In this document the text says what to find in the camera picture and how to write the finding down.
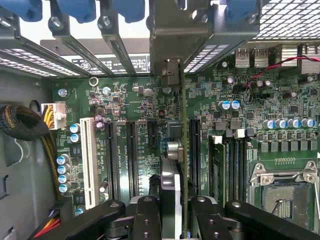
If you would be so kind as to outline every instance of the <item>green circuit board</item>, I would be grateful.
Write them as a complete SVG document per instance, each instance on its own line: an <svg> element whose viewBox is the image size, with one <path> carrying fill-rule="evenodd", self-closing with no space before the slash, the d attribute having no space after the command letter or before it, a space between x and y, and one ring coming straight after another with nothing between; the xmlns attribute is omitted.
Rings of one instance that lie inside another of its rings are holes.
<svg viewBox="0 0 320 240"><path fill-rule="evenodd" d="M188 178L194 183L198 195L214 197L222 205L233 199L241 199L269 212L274 210L275 202L279 200L274 195L279 191L290 192L294 199L287 199L287 205L277 205L275 214L281 217L282 208L286 206L289 221L317 232L319 225L316 220L314 184L286 182L281 185L277 181L251 190L250 180L258 163L263 164L267 172L277 173L302 171L310 161L317 168L320 167L320 82L315 76L312 83L298 84L299 75L281 76L279 72L271 72L260 78L262 81L271 81L270 87L241 91L234 89L235 85L249 82L257 72L258 69L246 68L211 69L202 76L185 77ZM233 78L234 83L223 84L228 77ZM110 95L103 94L105 87L110 88ZM61 88L68 91L66 98L58 95ZM296 97L284 99L284 94L288 92L295 92ZM88 100L92 98L101 102L99 106L89 106ZM135 186L138 193L135 195L149 193L149 178L160 174L160 159L166 156L166 144L174 141L168 137L167 121L182 121L181 91L163 88L162 80L157 77L101 78L94 87L89 85L88 79L61 79L53 82L53 100L65 103L67 111L67 128L56 131L58 154L70 153L72 143L68 127L79 123L80 118L94 117L102 108L104 118L115 124L116 146L113 147L118 158L119 199L125 204L129 203L132 196L127 122L134 121L138 168L138 186ZM238 101L240 107L223 110L221 101ZM314 127L267 129L263 125L266 120L305 118L314 120ZM157 123L157 147L149 145L149 121ZM238 129L250 130L250 137L246 132L246 137L234 139ZM101 182L108 178L106 133L96 131L95 134L98 179ZM222 136L222 143L213 144L213 136ZM73 196L75 192L84 190L81 157L72 158L69 172L72 186L64 193L65 196ZM303 196L307 197L301 202L296 200L301 200ZM101 202L109 198L106 192L100 194ZM307 209L300 207L306 201ZM292 213L290 209L294 208L298 208L298 211ZM307 214L299 217L302 211Z"/></svg>

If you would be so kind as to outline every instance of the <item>blue plastic clip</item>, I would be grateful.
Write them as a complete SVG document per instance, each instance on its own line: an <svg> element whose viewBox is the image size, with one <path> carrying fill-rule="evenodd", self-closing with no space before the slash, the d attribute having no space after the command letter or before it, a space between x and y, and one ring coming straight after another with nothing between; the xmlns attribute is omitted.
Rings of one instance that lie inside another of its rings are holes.
<svg viewBox="0 0 320 240"><path fill-rule="evenodd" d="M74 17L78 23L89 23L96 19L95 0L57 0L61 12Z"/></svg>
<svg viewBox="0 0 320 240"><path fill-rule="evenodd" d="M226 0L226 11L230 22L250 18L257 11L257 0Z"/></svg>
<svg viewBox="0 0 320 240"><path fill-rule="evenodd" d="M112 0L113 9L121 14L128 24L145 18L145 6L145 0Z"/></svg>
<svg viewBox="0 0 320 240"><path fill-rule="evenodd" d="M0 0L0 6L26 22L38 22L42 19L42 0Z"/></svg>

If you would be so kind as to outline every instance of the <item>red wire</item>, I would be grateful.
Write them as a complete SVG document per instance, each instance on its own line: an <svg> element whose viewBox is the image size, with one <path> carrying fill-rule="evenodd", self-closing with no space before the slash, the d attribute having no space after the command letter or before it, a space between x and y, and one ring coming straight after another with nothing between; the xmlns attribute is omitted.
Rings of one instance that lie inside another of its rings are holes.
<svg viewBox="0 0 320 240"><path fill-rule="evenodd" d="M53 223L51 223L49 226L47 226L46 228L42 229L41 231L39 231L34 237L37 238L40 235L50 231L51 229L56 228L60 223L60 219L58 218L57 220L55 220Z"/></svg>
<svg viewBox="0 0 320 240"><path fill-rule="evenodd" d="M320 62L320 59L319 58L316 58L316 57L309 57L310 59L313 59L317 62ZM296 60L296 59L302 59L302 60L307 60L307 58L305 58L304 56L294 56L294 57L289 57L287 58L286 60L284 60L285 62L288 62L288 61L292 61L292 60ZM259 78L261 77L265 72L271 70L271 69L275 69L277 67L280 67L282 63L279 63L279 64L276 64L276 65L271 65L271 66L268 66L265 70L263 70L262 72L258 73L257 75L254 75L251 77L251 79L256 79L256 78Z"/></svg>

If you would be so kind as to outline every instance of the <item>motherboard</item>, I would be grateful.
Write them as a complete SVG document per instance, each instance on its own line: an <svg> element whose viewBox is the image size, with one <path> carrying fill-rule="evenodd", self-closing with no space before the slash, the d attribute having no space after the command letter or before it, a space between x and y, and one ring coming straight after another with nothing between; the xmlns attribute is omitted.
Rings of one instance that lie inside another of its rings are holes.
<svg viewBox="0 0 320 240"><path fill-rule="evenodd" d="M168 142L186 127L185 173L197 195L221 205L243 200L318 233L318 76L271 71L251 82L258 72L186 76L186 105L184 91L162 87L159 77L53 81L53 100L67 114L67 127L56 131L58 155L69 158L61 194L73 197L75 213L149 195L161 158L172 157Z"/></svg>

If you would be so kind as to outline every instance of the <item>power connector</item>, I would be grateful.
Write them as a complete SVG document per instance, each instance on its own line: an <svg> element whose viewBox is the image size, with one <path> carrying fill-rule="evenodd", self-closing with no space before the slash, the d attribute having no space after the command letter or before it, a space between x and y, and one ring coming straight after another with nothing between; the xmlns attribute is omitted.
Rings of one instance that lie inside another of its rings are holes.
<svg viewBox="0 0 320 240"><path fill-rule="evenodd" d="M42 103L41 112L43 114L46 106L52 106L53 127L50 130L58 130L67 126L67 114L65 103Z"/></svg>

